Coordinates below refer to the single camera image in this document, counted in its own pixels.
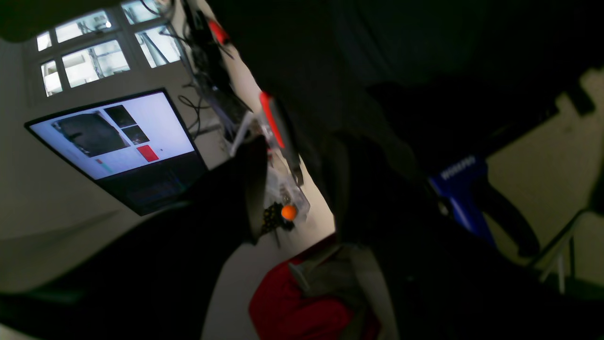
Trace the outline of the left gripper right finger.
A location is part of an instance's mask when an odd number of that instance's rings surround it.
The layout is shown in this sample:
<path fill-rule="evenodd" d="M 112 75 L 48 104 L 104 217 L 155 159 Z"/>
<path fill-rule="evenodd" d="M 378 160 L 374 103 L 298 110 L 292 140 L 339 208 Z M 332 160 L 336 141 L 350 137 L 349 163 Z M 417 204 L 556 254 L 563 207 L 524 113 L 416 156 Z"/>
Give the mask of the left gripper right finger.
<path fill-rule="evenodd" d="M 601 340 L 603 302 L 565 297 L 436 208 L 379 147 L 338 133 L 326 180 L 339 239 L 375 256 L 402 340 Z"/>

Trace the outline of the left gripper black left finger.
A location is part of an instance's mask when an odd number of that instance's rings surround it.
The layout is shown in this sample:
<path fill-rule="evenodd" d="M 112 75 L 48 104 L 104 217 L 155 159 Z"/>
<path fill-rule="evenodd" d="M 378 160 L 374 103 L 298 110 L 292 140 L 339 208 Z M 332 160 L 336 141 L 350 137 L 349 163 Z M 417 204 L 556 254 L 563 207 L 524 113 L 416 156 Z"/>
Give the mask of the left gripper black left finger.
<path fill-rule="evenodd" d="M 2 294 L 1 323 L 42 340 L 199 340 L 224 264 L 263 223 L 267 144 L 258 136 L 175 204 L 33 293 Z"/>

